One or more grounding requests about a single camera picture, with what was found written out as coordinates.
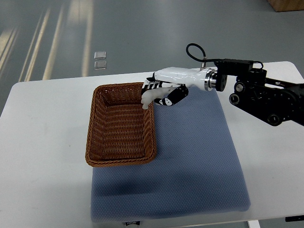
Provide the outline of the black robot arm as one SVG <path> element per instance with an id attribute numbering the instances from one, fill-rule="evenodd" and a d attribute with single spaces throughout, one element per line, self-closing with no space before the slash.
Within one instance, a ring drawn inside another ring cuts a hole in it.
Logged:
<path id="1" fill-rule="evenodd" d="M 253 60 L 203 59 L 189 52 L 191 46 L 200 50 L 198 44 L 188 44 L 186 52 L 192 59 L 201 62 L 213 62 L 217 71 L 207 77 L 208 88 L 224 91 L 227 77 L 235 76 L 234 93 L 229 96 L 230 103 L 250 115 L 271 125 L 278 126 L 285 121 L 304 124 L 304 85 L 268 78 L 267 71 L 261 66 L 254 68 Z"/>

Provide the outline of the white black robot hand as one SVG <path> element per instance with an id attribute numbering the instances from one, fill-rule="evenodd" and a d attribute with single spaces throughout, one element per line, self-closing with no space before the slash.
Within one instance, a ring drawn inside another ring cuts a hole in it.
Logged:
<path id="1" fill-rule="evenodd" d="M 172 106 L 188 96 L 189 88 L 197 87 L 202 91 L 211 91 L 215 88 L 216 71 L 212 68 L 201 70 L 168 67 L 155 71 L 146 78 L 142 86 L 142 95 L 147 90 L 159 87 L 173 87 L 173 90 L 163 98 L 155 99 L 154 103 L 163 106 Z"/>

